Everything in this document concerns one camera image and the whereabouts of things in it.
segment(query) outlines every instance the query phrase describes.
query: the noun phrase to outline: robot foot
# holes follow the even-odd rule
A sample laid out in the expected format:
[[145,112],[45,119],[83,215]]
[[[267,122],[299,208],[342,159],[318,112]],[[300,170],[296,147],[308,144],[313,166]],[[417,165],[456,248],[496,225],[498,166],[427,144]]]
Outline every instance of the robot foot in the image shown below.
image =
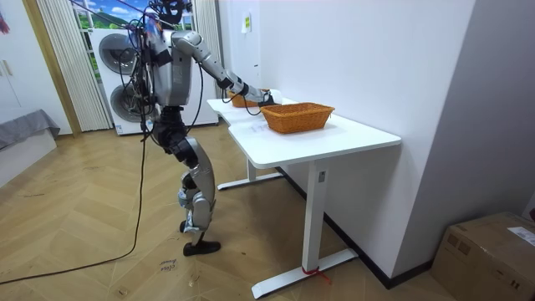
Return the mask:
[[181,226],[178,228],[178,231],[184,233],[184,228],[186,227],[186,221],[181,222]]
[[191,242],[184,246],[184,256],[202,255],[217,252],[221,248],[219,242],[205,242],[200,240],[195,247],[191,245]]

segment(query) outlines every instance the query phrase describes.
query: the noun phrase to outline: cardboard box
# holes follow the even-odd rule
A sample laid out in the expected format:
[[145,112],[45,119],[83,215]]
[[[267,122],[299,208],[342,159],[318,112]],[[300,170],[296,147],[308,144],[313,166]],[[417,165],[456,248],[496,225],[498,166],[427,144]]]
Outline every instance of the cardboard box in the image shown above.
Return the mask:
[[431,275],[458,301],[533,301],[535,223],[500,213],[451,226]]

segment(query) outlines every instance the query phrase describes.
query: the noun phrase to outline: white desk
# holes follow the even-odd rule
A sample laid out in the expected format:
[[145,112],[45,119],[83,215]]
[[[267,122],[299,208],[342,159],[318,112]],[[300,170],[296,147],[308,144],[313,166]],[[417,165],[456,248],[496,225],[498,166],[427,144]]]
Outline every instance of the white desk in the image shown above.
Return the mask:
[[[283,99],[283,103],[294,102]],[[319,259],[325,191],[329,178],[328,159],[358,151],[398,145],[401,143],[401,138],[335,114],[331,115],[322,130],[282,135],[269,129],[262,114],[251,116],[245,109],[234,108],[232,104],[224,104],[220,99],[208,100],[208,104],[230,125],[228,130],[232,138],[247,157],[247,174],[250,176],[246,180],[237,181],[238,185],[267,179],[256,178],[255,167],[265,169],[309,162],[303,269],[313,271],[318,268],[319,271],[323,271],[356,258],[357,254],[353,250],[345,249]],[[253,113],[258,112],[258,108],[249,110]],[[276,173],[268,176],[274,178],[281,175]],[[236,182],[220,186],[224,189],[236,186]],[[302,268],[295,268],[255,284],[252,287],[252,294],[254,298],[260,298],[264,294],[309,276],[311,275],[305,274]]]

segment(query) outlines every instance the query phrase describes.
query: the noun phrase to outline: washing machine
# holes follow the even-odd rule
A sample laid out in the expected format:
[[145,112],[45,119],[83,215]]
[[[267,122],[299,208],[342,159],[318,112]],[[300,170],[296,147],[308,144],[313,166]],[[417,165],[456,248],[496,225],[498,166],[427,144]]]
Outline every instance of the washing machine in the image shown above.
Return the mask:
[[[166,32],[165,36],[170,37],[171,33]],[[130,74],[134,68],[135,51],[125,50],[131,46],[128,31],[126,29],[93,28],[89,30],[89,39],[93,46],[94,57],[99,67],[104,93],[117,134],[141,133],[141,115],[132,98],[133,89],[129,85],[126,89],[123,86],[123,82],[127,84],[130,81]],[[188,105],[182,111],[182,120],[186,125],[191,125],[195,119],[201,93],[201,76],[196,64],[191,66],[191,74],[190,99]],[[201,111],[195,124],[216,124],[218,121],[217,115],[206,103],[207,99],[216,98],[214,79],[204,71],[203,79],[204,91]],[[146,119],[150,129],[152,122],[149,120],[148,115]]]

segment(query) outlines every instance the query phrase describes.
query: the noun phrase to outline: table top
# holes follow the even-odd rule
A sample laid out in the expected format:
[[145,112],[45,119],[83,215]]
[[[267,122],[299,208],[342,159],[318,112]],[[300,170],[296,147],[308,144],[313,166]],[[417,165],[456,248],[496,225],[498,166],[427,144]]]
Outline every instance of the table top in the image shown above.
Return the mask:
[[[283,104],[295,101],[283,99]],[[210,99],[208,104],[230,125],[228,130],[249,161],[259,169],[346,155],[398,145],[401,138],[359,122],[331,114],[325,127],[294,134],[279,134],[263,115]],[[258,108],[249,108],[254,114]]]

